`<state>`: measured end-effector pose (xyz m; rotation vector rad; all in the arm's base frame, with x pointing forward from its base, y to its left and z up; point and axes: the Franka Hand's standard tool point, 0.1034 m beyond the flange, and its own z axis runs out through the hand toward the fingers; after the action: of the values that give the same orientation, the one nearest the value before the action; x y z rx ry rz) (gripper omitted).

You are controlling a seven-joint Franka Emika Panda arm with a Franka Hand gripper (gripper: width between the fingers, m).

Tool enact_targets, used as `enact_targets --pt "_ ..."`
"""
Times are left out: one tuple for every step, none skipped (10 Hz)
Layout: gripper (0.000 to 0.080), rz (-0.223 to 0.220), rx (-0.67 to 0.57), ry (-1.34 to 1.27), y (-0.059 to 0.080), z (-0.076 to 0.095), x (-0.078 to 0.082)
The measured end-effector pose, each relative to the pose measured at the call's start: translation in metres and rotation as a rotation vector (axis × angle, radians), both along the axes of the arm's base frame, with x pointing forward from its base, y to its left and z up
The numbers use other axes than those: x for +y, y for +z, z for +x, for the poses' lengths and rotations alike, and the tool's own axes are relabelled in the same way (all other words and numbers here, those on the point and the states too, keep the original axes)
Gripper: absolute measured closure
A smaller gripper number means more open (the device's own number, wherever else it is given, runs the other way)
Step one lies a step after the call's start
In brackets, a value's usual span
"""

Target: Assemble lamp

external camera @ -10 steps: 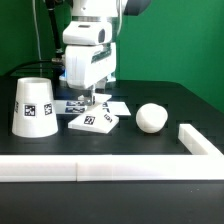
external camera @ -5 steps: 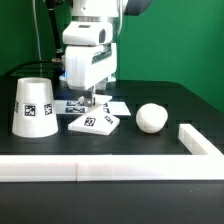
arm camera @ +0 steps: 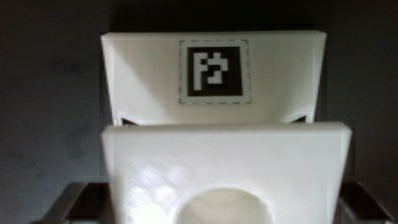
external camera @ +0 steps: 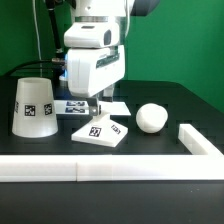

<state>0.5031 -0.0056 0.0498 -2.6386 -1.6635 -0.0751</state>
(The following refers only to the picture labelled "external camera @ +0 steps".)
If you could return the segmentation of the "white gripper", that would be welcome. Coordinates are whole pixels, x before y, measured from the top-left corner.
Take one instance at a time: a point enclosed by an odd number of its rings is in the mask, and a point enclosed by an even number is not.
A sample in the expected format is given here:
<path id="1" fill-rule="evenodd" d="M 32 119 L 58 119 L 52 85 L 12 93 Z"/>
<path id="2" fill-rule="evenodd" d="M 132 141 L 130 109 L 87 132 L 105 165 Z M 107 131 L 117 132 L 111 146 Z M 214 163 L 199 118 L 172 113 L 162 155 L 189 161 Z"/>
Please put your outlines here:
<path id="1" fill-rule="evenodd" d="M 98 116 L 101 112 L 99 100 L 93 95 L 103 90 L 102 100 L 112 101 L 112 85 L 125 74 L 124 46 L 115 53 L 110 48 L 70 49 L 67 53 L 68 88 L 73 96 L 88 98 L 89 114 Z"/>

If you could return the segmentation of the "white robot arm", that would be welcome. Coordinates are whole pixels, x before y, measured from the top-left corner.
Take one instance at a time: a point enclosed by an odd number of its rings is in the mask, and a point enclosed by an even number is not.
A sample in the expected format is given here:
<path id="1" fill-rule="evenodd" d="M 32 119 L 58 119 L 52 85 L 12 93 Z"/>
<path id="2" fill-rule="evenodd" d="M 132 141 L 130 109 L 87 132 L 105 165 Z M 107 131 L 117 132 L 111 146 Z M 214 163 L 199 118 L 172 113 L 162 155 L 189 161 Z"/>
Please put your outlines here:
<path id="1" fill-rule="evenodd" d="M 74 22 L 64 34 L 68 88 L 101 113 L 96 95 L 125 74 L 124 42 L 132 16 L 147 16 L 160 0 L 74 0 Z"/>

